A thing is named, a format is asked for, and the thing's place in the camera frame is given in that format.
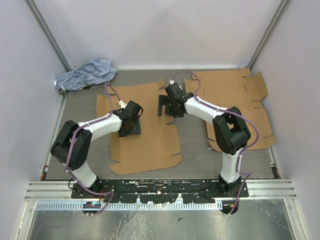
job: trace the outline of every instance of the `black mounting plate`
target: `black mounting plate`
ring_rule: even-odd
[[[174,203],[181,194],[184,204],[215,203],[215,198],[234,198],[236,192],[225,195],[219,189],[217,179],[101,179],[101,192],[114,192],[111,203],[136,203],[139,196],[141,203],[154,204]],[[240,197],[248,197],[248,188],[245,183]],[[110,195],[102,196],[108,200]],[[72,199],[96,199],[81,188],[77,183],[73,185]]]

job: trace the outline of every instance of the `cardboard sheet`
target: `cardboard sheet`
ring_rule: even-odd
[[[195,73],[201,80],[201,88],[197,95],[212,104],[231,108],[236,106],[243,116],[251,120],[260,133],[259,141],[252,146],[253,149],[266,149],[271,147],[276,138],[273,136],[268,115],[261,100],[268,95],[267,88],[260,73],[251,77],[249,68],[219,71],[204,71]],[[187,93],[194,92],[198,87],[198,81],[184,80]],[[247,123],[251,133],[248,144],[256,139],[256,132]],[[216,136],[212,123],[206,122],[207,135],[211,147],[221,151],[216,142]]]
[[[111,134],[111,157],[118,163],[110,165],[116,174],[132,174],[156,169],[165,169],[180,163],[182,156],[175,155],[181,151],[178,131],[172,122],[172,116],[157,116],[158,96],[166,94],[161,89],[164,80],[134,86],[113,87],[121,99],[127,103],[132,100],[143,107],[140,117],[141,134],[118,137],[117,132]],[[114,108],[118,99],[111,96]],[[96,116],[100,118],[110,111],[108,98],[97,95]]]

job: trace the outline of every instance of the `striped cloth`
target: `striped cloth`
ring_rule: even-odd
[[[77,70],[61,74],[54,86],[60,95],[65,96],[68,91],[96,89],[110,84],[117,72],[111,67],[110,59],[94,58]]]

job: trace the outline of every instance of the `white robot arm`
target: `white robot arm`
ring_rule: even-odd
[[[176,118],[184,114],[195,115],[213,125],[217,145],[222,150],[222,170],[219,175],[220,189],[228,194],[235,191],[241,183],[240,151],[247,145],[251,137],[245,121],[230,112],[241,115],[237,107],[225,108],[194,97],[193,93],[185,93],[182,88],[171,81],[165,88],[167,95],[159,96],[158,116],[164,113]]]
[[[70,139],[76,129],[80,126],[85,126],[76,135],[68,167],[72,174],[86,188],[90,189],[99,180],[86,161],[90,143],[112,132],[118,132],[119,137],[140,134],[140,110],[142,110],[142,107],[139,104],[129,101],[128,104],[124,105],[124,108],[114,110],[110,116],[108,114],[108,116],[106,115],[92,121],[79,123],[69,120],[63,125],[51,147],[50,153],[62,164],[66,165],[71,147]]]

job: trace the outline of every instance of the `gray floor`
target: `gray floor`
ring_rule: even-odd
[[[284,201],[242,200],[229,217],[219,210],[36,210],[28,240],[294,240]]]
[[[114,86],[130,86],[169,79],[179,70],[121,70],[112,82]],[[191,79],[188,73],[176,78]],[[67,97],[60,128],[68,120],[86,122],[96,118],[96,95],[105,94],[104,88],[70,92]],[[176,118],[176,125],[181,145],[182,161],[179,165],[141,172],[118,175],[109,168],[115,163],[110,157],[110,136],[103,136],[91,143],[87,162],[92,171],[101,179],[109,178],[217,178],[222,168],[222,154],[210,148],[206,125],[203,120],[193,115]],[[63,165],[54,157],[49,162],[46,179],[68,179]],[[242,172],[252,172],[252,178],[273,178],[269,157],[265,149],[246,151],[241,163]]]

